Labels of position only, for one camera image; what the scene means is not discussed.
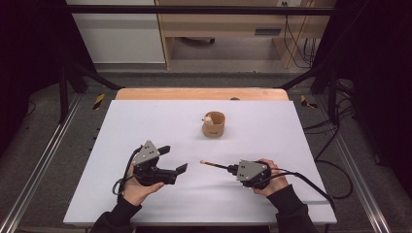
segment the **black curtain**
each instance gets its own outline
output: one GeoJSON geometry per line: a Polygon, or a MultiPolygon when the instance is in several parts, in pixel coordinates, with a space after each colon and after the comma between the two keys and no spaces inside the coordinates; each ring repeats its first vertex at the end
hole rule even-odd
{"type": "Polygon", "coordinates": [[[48,13],[44,10],[47,4],[66,5],[66,2],[3,0],[1,3],[0,154],[27,113],[29,96],[58,83],[64,63],[77,62],[95,72],[72,15],[48,13]]]}
{"type": "MultiPolygon", "coordinates": [[[[365,1],[355,2],[343,0],[338,4],[359,10],[365,1]]],[[[411,1],[370,0],[345,38],[343,50],[334,55],[334,68],[338,79],[354,82],[354,104],[361,125],[378,157],[393,168],[412,197],[411,13],[411,1]]],[[[331,19],[317,64],[346,30],[349,20],[344,20],[331,19]]]]}

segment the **person's right hand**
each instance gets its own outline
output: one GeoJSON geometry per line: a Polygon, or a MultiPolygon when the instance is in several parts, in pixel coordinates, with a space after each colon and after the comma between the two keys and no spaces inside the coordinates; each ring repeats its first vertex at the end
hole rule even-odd
{"type": "MultiPolygon", "coordinates": [[[[262,158],[259,161],[265,162],[265,163],[267,163],[267,165],[269,165],[269,167],[272,170],[271,176],[281,174],[281,171],[277,170],[278,165],[276,165],[272,160],[262,158]]],[[[267,185],[267,187],[265,189],[254,188],[254,193],[255,194],[260,194],[260,195],[263,195],[263,196],[267,197],[267,196],[279,191],[280,189],[282,189],[282,188],[284,188],[288,185],[289,184],[288,184],[288,181],[286,180],[285,176],[281,176],[281,177],[277,177],[277,178],[274,178],[274,179],[270,180],[270,183],[267,185]]]]}

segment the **person's left hand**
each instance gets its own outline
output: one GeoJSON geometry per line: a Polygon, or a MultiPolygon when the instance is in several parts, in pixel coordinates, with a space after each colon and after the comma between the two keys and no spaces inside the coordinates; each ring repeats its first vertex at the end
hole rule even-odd
{"type": "MultiPolygon", "coordinates": [[[[130,165],[128,174],[133,173],[133,165],[130,165]]],[[[164,183],[155,183],[152,186],[143,186],[135,178],[129,179],[124,184],[123,198],[134,206],[139,206],[150,194],[157,192],[164,183]]]]}

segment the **white table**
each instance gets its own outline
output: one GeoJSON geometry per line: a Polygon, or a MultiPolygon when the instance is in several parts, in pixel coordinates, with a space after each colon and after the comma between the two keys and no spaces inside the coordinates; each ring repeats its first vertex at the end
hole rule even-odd
{"type": "MultiPolygon", "coordinates": [[[[239,159],[273,159],[281,168],[299,172],[324,189],[294,105],[290,101],[131,100],[113,101],[64,219],[92,225],[116,205],[112,186],[123,174],[130,154],[147,140],[171,146],[158,167],[188,170],[175,185],[151,195],[131,222],[138,225],[267,225],[276,209],[254,195],[227,171],[199,164],[222,165],[239,159]],[[209,139],[201,126],[204,114],[226,116],[223,136],[209,139]]],[[[314,223],[335,223],[327,200],[305,182],[287,177],[300,199],[309,204],[314,223]]]]}

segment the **wire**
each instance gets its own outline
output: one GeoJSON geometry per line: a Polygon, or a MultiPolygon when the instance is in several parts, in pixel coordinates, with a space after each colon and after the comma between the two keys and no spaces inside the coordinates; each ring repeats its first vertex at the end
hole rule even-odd
{"type": "Polygon", "coordinates": [[[335,130],[335,129],[336,129],[336,127],[335,127],[335,128],[330,128],[330,129],[327,129],[327,130],[324,130],[324,131],[320,131],[320,132],[305,133],[305,134],[325,134],[325,133],[327,133],[327,132],[329,132],[329,131],[332,131],[332,130],[335,130]]]}
{"type": "Polygon", "coordinates": [[[347,172],[345,172],[345,171],[343,170],[343,168],[339,167],[338,165],[336,165],[336,164],[334,164],[334,163],[332,163],[332,162],[326,161],[326,160],[318,159],[316,162],[317,162],[317,163],[324,163],[324,164],[327,164],[327,165],[329,165],[329,166],[332,166],[332,167],[338,169],[339,171],[341,171],[341,172],[346,176],[346,178],[347,178],[348,181],[349,181],[349,186],[350,186],[350,187],[349,187],[348,193],[345,194],[345,195],[342,195],[342,196],[332,196],[333,199],[342,200],[342,199],[348,198],[348,197],[352,194],[352,192],[354,192],[354,184],[353,184],[353,182],[352,182],[352,180],[351,180],[351,177],[349,176],[349,174],[348,174],[347,172]]]}
{"type": "Polygon", "coordinates": [[[332,137],[330,137],[329,141],[327,141],[326,145],[319,151],[318,155],[315,157],[315,162],[321,157],[321,155],[325,152],[327,147],[332,143],[333,139],[336,137],[337,132],[339,131],[339,126],[336,127],[336,130],[334,131],[332,137]]]}
{"type": "MultiPolygon", "coordinates": [[[[289,28],[288,16],[285,16],[284,43],[285,43],[285,47],[286,47],[287,51],[288,51],[289,54],[291,55],[291,58],[292,58],[292,61],[293,61],[294,65],[297,66],[298,68],[311,68],[310,66],[300,66],[300,65],[298,65],[298,64],[296,63],[296,61],[294,60],[293,54],[292,54],[291,50],[289,50],[288,44],[286,43],[286,29],[287,29],[287,28],[289,28]]],[[[293,36],[293,34],[292,34],[291,31],[290,31],[290,33],[291,33],[291,36],[292,36],[293,41],[295,42],[294,36],[293,36]]],[[[300,49],[299,49],[299,47],[297,46],[297,43],[296,43],[296,42],[295,42],[295,44],[296,44],[297,50],[298,50],[299,53],[300,53],[300,56],[302,56],[302,53],[300,52],[300,49]]]]}
{"type": "Polygon", "coordinates": [[[337,93],[339,93],[340,95],[342,95],[345,98],[351,98],[351,96],[348,95],[348,93],[345,92],[345,90],[339,88],[339,86],[336,88],[337,93]]]}
{"type": "MultiPolygon", "coordinates": [[[[339,103],[338,103],[338,105],[337,105],[338,108],[339,108],[340,104],[341,104],[343,101],[344,101],[344,99],[342,99],[341,101],[339,101],[339,103]]],[[[353,109],[354,109],[354,107],[349,106],[349,107],[345,108],[344,110],[342,110],[342,111],[341,111],[340,113],[338,113],[337,115],[340,117],[340,119],[343,119],[344,117],[346,117],[346,116],[348,115],[347,113],[348,113],[348,112],[351,113],[353,109]]],[[[324,125],[327,125],[327,124],[329,124],[329,123],[331,123],[331,122],[332,122],[331,119],[327,119],[327,120],[324,120],[324,121],[319,122],[319,123],[317,123],[317,124],[304,127],[304,128],[303,128],[303,131],[308,131],[308,130],[311,130],[311,129],[314,129],[314,128],[319,128],[319,127],[322,127],[322,126],[324,126],[324,125]]]]}
{"type": "Polygon", "coordinates": [[[337,90],[344,92],[348,96],[354,95],[354,91],[343,85],[341,82],[337,82],[337,90]]]}
{"type": "Polygon", "coordinates": [[[348,107],[348,108],[345,109],[345,113],[341,114],[341,119],[343,119],[343,118],[345,118],[349,115],[353,115],[354,113],[355,113],[354,107],[352,107],[352,106],[348,107]]]}
{"type": "Polygon", "coordinates": [[[310,54],[306,53],[306,48],[309,42],[309,38],[305,39],[305,44],[303,45],[303,55],[304,55],[304,59],[309,62],[309,65],[312,66],[313,65],[313,61],[315,60],[315,49],[316,49],[316,39],[312,39],[312,45],[311,45],[311,50],[310,50],[310,54]]]}
{"type": "Polygon", "coordinates": [[[113,192],[113,194],[115,194],[115,195],[118,196],[118,202],[119,202],[119,199],[120,199],[122,193],[124,192],[124,184],[125,184],[128,180],[130,180],[131,178],[135,177],[134,175],[128,177],[127,174],[128,174],[128,170],[129,170],[129,167],[130,167],[131,161],[133,160],[134,155],[136,155],[136,153],[139,152],[141,148],[142,148],[142,147],[136,149],[136,150],[130,155],[130,158],[129,158],[128,162],[127,162],[126,170],[124,171],[123,178],[119,179],[117,182],[115,182],[115,185],[113,185],[112,192],[113,192]],[[119,191],[116,192],[116,187],[117,187],[118,185],[119,185],[119,191]]]}
{"type": "MultiPolygon", "coordinates": [[[[292,61],[293,61],[294,65],[295,65],[296,67],[298,67],[298,68],[311,68],[311,67],[312,67],[312,63],[313,63],[312,58],[311,58],[311,59],[307,59],[306,56],[302,55],[302,52],[300,51],[299,45],[297,44],[297,40],[296,40],[295,37],[293,36],[293,33],[292,33],[292,31],[291,31],[291,28],[289,27],[288,15],[285,15],[284,43],[285,43],[285,47],[286,47],[287,51],[288,51],[289,54],[291,55],[292,61]],[[292,54],[291,50],[289,49],[289,46],[288,46],[288,44],[287,44],[287,42],[286,42],[286,31],[287,31],[287,29],[288,29],[289,33],[291,34],[292,40],[293,40],[293,42],[294,42],[294,45],[295,45],[297,51],[298,51],[299,54],[300,54],[300,57],[302,57],[303,61],[304,61],[306,64],[308,64],[309,66],[300,66],[300,65],[297,65],[296,61],[294,60],[293,54],[292,54]]],[[[311,57],[314,58],[314,54],[315,54],[315,47],[314,47],[314,44],[312,44],[311,57]]]]}
{"type": "Polygon", "coordinates": [[[337,103],[337,106],[339,107],[339,106],[340,106],[340,104],[342,104],[344,101],[350,101],[350,102],[351,102],[351,104],[352,104],[352,99],[351,99],[351,98],[346,97],[346,98],[341,99],[341,100],[337,103]]]}
{"type": "Polygon", "coordinates": [[[33,109],[32,109],[29,113],[27,113],[24,117],[28,117],[28,116],[30,116],[31,114],[33,114],[33,112],[34,112],[34,111],[36,110],[36,108],[37,108],[36,103],[31,102],[31,101],[29,101],[28,103],[33,105],[33,109]]]}
{"type": "Polygon", "coordinates": [[[278,169],[276,169],[276,170],[283,171],[284,173],[276,174],[276,175],[273,175],[273,176],[271,176],[271,177],[269,177],[269,178],[263,179],[263,180],[260,181],[260,182],[254,183],[254,186],[255,186],[255,185],[262,184],[262,183],[266,183],[266,182],[268,182],[268,181],[270,181],[270,180],[272,180],[272,179],[278,178],[278,177],[283,177],[283,176],[287,176],[287,175],[294,175],[294,176],[300,178],[301,180],[303,180],[304,182],[306,182],[307,184],[309,184],[312,188],[314,188],[317,192],[319,192],[322,196],[324,196],[325,199],[329,202],[329,204],[330,204],[330,206],[332,207],[333,211],[335,212],[335,205],[334,205],[334,202],[333,202],[333,198],[332,198],[330,195],[328,195],[327,193],[325,193],[323,190],[321,190],[319,187],[317,187],[314,183],[312,183],[312,182],[311,182],[309,179],[307,179],[305,176],[301,175],[300,173],[290,172],[290,171],[284,170],[284,169],[279,169],[279,168],[278,168],[278,169]]]}

